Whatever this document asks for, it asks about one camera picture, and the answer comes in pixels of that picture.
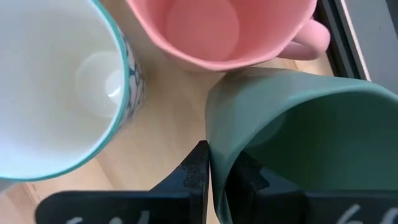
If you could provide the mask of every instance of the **mug handle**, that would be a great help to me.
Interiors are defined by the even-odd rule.
[[[329,43],[329,30],[321,23],[310,19],[278,57],[293,60],[313,60],[326,51]]]

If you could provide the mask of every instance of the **mug rim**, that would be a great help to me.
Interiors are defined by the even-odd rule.
[[[121,104],[118,106],[116,114],[113,116],[110,124],[106,128],[105,132],[99,137],[99,139],[95,142],[94,146],[90,148],[90,150],[86,151],[84,155],[82,155],[76,164],[68,166],[64,169],[60,169],[56,172],[49,172],[46,175],[41,175],[38,177],[5,177],[0,176],[0,180],[10,180],[16,182],[27,182],[27,181],[40,181],[47,180],[54,177],[59,177],[63,174],[67,174],[82,165],[86,164],[92,158],[94,158],[106,145],[110,142],[116,132],[119,130],[119,124],[123,121],[124,108],[127,106],[129,96],[127,94],[129,86],[129,60],[127,57],[127,48],[125,44],[125,40],[123,38],[123,34],[121,33],[116,21],[113,19],[111,14],[105,7],[102,5],[100,0],[90,0],[89,6],[91,6],[97,13],[97,15],[101,18],[102,22],[106,26],[109,34],[111,35],[113,42],[118,49],[119,58],[121,58],[123,64],[123,84],[122,84],[122,99]]]

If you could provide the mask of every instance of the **wooden surface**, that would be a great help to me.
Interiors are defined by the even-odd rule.
[[[19,184],[0,194],[0,223],[34,223],[36,205],[61,190],[150,189],[205,139],[208,90],[222,73],[193,74],[176,67],[149,41],[123,0],[103,0],[142,60],[147,78],[144,106],[99,155],[58,178]],[[263,67],[332,72],[325,56],[311,62],[274,59]],[[219,223],[209,191],[208,223]]]

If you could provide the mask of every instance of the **ceramic mug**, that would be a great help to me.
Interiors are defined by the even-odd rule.
[[[97,0],[0,3],[0,190],[88,162],[142,101],[131,48]]]
[[[397,190],[398,96],[364,80],[274,68],[227,75],[206,103],[215,209],[242,151],[303,189]]]
[[[153,43],[182,67],[226,71],[274,57],[312,60],[330,34],[317,0],[126,0]]]

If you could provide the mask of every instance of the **patterned mug exterior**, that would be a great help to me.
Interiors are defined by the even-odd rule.
[[[123,119],[119,123],[119,128],[122,128],[126,123],[128,123],[128,121],[134,116],[135,112],[141,107],[142,101],[144,99],[145,86],[144,78],[142,76],[142,68],[136,62],[131,46],[127,38],[123,36],[123,33],[120,29],[119,33],[123,38],[125,51],[129,62],[129,101],[124,109]]]

